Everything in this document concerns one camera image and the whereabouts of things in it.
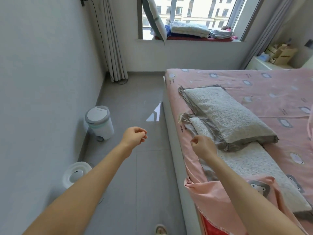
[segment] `pink bed sheet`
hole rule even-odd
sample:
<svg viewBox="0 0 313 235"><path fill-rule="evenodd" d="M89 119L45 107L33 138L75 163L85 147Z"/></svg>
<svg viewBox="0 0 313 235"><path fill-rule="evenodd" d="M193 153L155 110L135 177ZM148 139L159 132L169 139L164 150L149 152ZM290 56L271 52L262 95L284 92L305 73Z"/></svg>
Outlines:
<svg viewBox="0 0 313 235"><path fill-rule="evenodd" d="M235 229L233 234L244 234L243 225L238 222L237 214L232 217L221 214L218 220L216 218L218 209L208 206L210 201L206 195L216 182L207 181L201 164L190 146L191 135L180 120L183 113L191 113L191 110L178 93L178 87L195 88L213 84L223 86L234 99L250 109L277 133L280 141L277 144L265 145L265 149L283 172L291 175L290 179L294 180L294 185L308 202L313 203L313 113L310 115L313 104L313 70L168 69L167 92L189 175L186 187L210 224L226 233ZM279 198L275 200L278 204L281 203ZM297 223L288 211L285 214ZM227 224L233 225L228 226L220 221L223 217ZM308 234L313 235L313 224L303 220L300 220L300 223Z"/></svg>

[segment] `cardboard box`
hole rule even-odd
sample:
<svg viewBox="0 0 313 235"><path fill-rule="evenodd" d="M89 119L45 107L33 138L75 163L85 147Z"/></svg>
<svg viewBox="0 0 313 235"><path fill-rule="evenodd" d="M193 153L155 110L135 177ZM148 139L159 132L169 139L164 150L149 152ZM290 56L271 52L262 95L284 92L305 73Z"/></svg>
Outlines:
<svg viewBox="0 0 313 235"><path fill-rule="evenodd" d="M297 48L290 48L286 44L283 44L278 48L270 45L266 49L265 53L270 56L270 63L274 65L287 65L297 51Z"/></svg>

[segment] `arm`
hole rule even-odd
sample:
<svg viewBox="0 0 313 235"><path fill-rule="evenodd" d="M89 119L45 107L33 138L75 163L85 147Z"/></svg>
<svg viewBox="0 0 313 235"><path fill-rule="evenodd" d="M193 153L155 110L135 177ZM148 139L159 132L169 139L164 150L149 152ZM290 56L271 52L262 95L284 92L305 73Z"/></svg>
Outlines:
<svg viewBox="0 0 313 235"><path fill-rule="evenodd" d="M122 141L89 173L58 197L28 227L29 234L82 234L122 162L144 142L147 131L128 128Z"/></svg>
<svg viewBox="0 0 313 235"><path fill-rule="evenodd" d="M303 235L300 228L217 156L210 138L196 135L191 145L216 173L249 234Z"/></svg>

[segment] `trash can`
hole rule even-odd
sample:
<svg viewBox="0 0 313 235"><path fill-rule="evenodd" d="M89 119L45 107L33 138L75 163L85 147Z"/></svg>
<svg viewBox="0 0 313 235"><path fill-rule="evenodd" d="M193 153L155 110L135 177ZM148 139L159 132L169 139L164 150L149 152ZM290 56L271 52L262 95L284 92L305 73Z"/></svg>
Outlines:
<svg viewBox="0 0 313 235"><path fill-rule="evenodd" d="M88 110L85 121L96 134L98 141L107 140L114 134L110 111L106 106L96 106Z"/></svg>

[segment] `slipper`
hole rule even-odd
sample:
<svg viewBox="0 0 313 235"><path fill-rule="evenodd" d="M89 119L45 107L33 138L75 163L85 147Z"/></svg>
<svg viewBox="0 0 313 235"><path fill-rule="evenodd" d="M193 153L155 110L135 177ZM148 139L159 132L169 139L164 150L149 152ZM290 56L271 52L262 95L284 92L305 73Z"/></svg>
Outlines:
<svg viewBox="0 0 313 235"><path fill-rule="evenodd" d="M155 229L156 235L168 235L166 227L163 224L157 224Z"/></svg>

